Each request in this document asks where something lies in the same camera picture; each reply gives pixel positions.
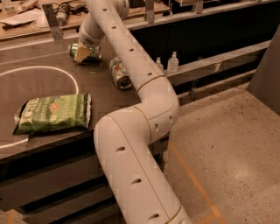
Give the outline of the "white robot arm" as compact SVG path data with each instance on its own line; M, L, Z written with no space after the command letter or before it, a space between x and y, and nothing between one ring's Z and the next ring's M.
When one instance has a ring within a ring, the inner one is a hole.
M87 0L74 57L81 61L90 47L107 38L141 100L98 121L96 154L127 224L192 224L149 149L177 121L179 100L163 71L123 23L125 3Z

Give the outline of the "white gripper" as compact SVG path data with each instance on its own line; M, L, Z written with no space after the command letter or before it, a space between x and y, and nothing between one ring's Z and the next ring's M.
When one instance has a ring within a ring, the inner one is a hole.
M92 52L90 47L97 47L105 34L99 25L87 14L79 29L79 41L83 45L78 45L74 54L74 60L81 63Z

